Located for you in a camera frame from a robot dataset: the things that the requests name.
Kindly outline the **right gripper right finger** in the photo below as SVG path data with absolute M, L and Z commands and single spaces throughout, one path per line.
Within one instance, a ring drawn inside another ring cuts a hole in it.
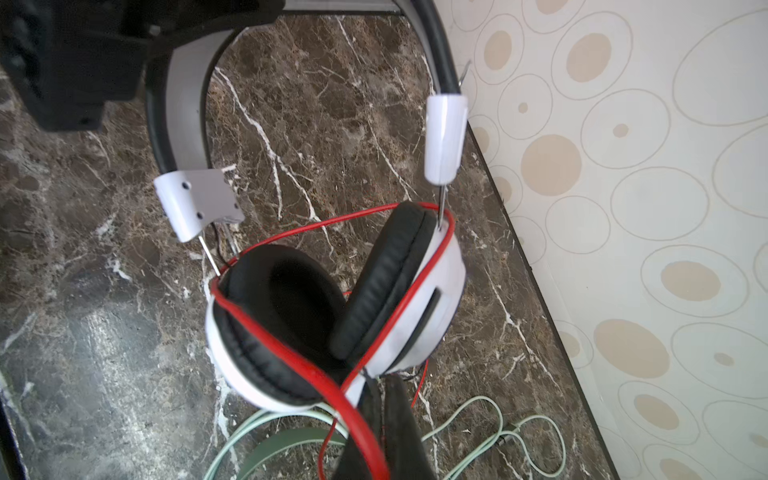
M 384 392 L 383 445 L 390 478 L 436 479 L 410 401 L 406 397 L 405 383 L 397 375 L 387 376 Z

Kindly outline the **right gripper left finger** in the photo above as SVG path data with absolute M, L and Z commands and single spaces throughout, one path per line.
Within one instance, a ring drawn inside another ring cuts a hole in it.
M 382 456 L 382 396 L 376 380 L 363 379 L 356 407 L 360 427 L 350 428 L 350 438 L 338 459 L 332 479 L 379 479 Z

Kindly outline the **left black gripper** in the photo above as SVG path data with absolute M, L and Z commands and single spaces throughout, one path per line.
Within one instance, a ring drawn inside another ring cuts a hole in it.
M 208 34 L 273 22 L 282 1 L 4 1 L 1 65 L 48 132 L 95 130 L 145 63 Z

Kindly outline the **black white headphones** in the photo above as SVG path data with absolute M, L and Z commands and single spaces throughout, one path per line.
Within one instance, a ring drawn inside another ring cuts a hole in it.
M 206 23 L 201 33 L 151 60 L 147 120 L 159 175 L 154 186 L 179 240 L 202 238 L 243 212 L 210 162 L 205 106 L 214 66 L 245 27 Z M 424 362 L 461 299 L 466 269 L 444 208 L 395 205 L 350 294 L 303 252 L 275 241 L 238 255 L 220 277 L 206 313 L 206 335 L 226 381 L 249 402 L 275 412 L 320 403 L 304 357 L 357 403 L 367 378 Z

